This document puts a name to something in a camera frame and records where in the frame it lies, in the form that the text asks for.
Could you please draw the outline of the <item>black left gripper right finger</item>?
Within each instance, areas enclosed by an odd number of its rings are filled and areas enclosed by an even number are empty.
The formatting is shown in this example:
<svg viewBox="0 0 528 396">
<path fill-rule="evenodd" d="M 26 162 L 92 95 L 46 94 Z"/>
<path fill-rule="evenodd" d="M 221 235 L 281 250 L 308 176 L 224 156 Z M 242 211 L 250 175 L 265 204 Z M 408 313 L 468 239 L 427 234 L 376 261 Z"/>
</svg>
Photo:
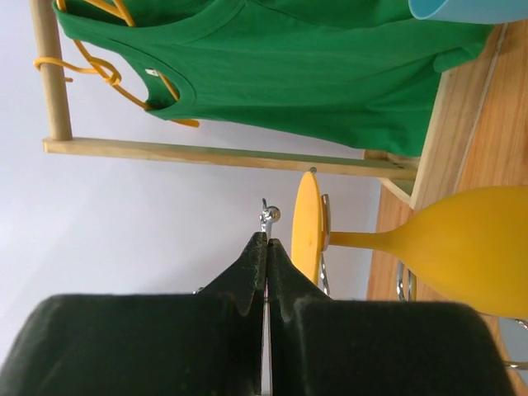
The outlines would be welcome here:
<svg viewBox="0 0 528 396">
<path fill-rule="evenodd" d="M 336 300 L 267 248 L 275 395 L 512 395 L 484 321 L 444 302 Z"/>
</svg>

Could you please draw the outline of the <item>blue plastic wine glass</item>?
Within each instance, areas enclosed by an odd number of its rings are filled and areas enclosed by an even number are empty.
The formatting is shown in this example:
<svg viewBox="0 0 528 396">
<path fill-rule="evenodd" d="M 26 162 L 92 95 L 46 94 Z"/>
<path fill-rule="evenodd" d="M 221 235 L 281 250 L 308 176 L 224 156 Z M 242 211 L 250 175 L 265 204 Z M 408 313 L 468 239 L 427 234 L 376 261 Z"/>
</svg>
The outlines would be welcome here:
<svg viewBox="0 0 528 396">
<path fill-rule="evenodd" d="M 418 20 L 496 25 L 527 19 L 527 0 L 410 0 Z"/>
</svg>

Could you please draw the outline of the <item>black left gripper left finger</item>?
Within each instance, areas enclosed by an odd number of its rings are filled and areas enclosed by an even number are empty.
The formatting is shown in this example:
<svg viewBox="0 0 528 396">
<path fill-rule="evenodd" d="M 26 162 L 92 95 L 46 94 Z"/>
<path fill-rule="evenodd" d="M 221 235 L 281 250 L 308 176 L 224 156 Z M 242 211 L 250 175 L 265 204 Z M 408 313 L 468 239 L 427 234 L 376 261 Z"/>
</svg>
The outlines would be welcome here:
<svg viewBox="0 0 528 396">
<path fill-rule="evenodd" d="M 4 395 L 257 395 L 267 238 L 195 294 L 53 295 L 22 326 Z"/>
</svg>

